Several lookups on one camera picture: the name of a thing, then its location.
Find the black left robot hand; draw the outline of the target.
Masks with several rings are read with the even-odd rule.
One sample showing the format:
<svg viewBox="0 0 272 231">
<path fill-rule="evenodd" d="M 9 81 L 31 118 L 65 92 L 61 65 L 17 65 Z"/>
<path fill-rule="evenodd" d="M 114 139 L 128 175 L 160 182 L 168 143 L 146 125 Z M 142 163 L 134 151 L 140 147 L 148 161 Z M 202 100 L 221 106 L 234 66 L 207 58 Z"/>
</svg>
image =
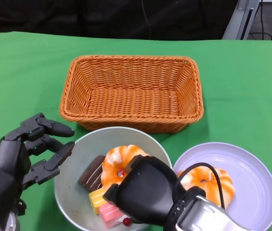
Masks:
<svg viewBox="0 0 272 231">
<path fill-rule="evenodd" d="M 75 142 L 55 139 L 72 137 L 72 128 L 43 113 L 20 123 L 0 141 L 0 170 L 13 176 L 20 190 L 43 184 L 60 173 L 59 166 L 71 155 Z"/>
</svg>

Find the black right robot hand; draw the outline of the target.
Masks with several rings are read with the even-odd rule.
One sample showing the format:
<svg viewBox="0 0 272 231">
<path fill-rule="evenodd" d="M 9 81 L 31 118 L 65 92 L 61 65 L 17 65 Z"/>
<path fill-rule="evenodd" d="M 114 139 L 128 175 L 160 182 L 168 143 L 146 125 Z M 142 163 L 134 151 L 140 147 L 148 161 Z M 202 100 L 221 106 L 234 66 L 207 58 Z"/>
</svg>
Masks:
<svg viewBox="0 0 272 231">
<path fill-rule="evenodd" d="M 126 177 L 112 184 L 103 198 L 131 217 L 133 223 L 157 225 L 172 230 L 184 211 L 190 211 L 199 187 L 185 190 L 178 177 L 164 162 L 154 156 L 138 155 L 125 167 Z"/>
</svg>

